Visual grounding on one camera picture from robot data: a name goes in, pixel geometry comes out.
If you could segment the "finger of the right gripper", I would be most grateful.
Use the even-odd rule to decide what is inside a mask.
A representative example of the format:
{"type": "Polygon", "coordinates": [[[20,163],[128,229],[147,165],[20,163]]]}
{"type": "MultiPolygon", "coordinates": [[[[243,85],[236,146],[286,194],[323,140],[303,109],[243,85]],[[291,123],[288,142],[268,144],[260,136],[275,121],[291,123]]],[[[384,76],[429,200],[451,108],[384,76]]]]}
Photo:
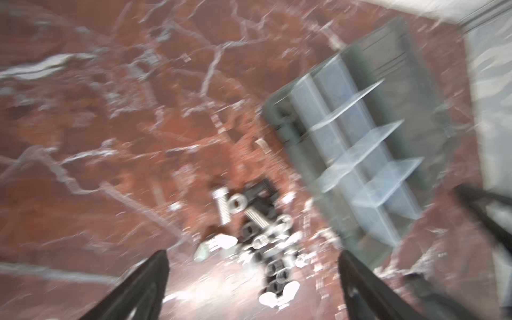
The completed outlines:
{"type": "Polygon", "coordinates": [[[454,192],[460,202],[470,211],[478,222],[511,255],[511,233],[493,220],[486,210],[477,202],[483,199],[496,201],[511,207],[511,197],[496,192],[474,187],[466,183],[454,187],[454,192]]]}

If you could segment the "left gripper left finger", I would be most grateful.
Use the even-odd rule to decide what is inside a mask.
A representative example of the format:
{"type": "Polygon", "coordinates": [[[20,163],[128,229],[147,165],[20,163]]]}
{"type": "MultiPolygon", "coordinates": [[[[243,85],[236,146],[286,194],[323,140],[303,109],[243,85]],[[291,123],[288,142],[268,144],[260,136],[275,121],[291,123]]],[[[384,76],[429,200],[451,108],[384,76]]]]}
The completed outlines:
{"type": "Polygon", "coordinates": [[[158,319],[169,277],[165,250],[156,251],[82,319],[158,319]]]}

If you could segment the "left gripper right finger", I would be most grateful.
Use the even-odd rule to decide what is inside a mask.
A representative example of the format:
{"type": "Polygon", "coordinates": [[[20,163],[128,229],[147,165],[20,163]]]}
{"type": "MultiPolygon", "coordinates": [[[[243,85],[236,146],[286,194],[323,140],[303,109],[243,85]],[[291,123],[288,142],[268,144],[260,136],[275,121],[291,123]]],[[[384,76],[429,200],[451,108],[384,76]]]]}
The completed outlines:
{"type": "Polygon", "coordinates": [[[338,258],[338,272],[350,319],[423,319],[352,252],[338,258]]]}

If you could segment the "grey plastic organizer box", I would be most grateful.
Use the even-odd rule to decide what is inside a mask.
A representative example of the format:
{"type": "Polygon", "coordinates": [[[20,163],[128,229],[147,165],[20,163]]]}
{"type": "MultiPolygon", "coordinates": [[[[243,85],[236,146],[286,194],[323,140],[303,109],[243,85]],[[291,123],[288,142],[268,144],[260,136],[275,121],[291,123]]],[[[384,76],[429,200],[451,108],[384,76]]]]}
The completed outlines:
{"type": "Polygon", "coordinates": [[[370,268],[401,245],[457,148],[400,18],[271,94],[263,115],[343,246],[370,268]]]}

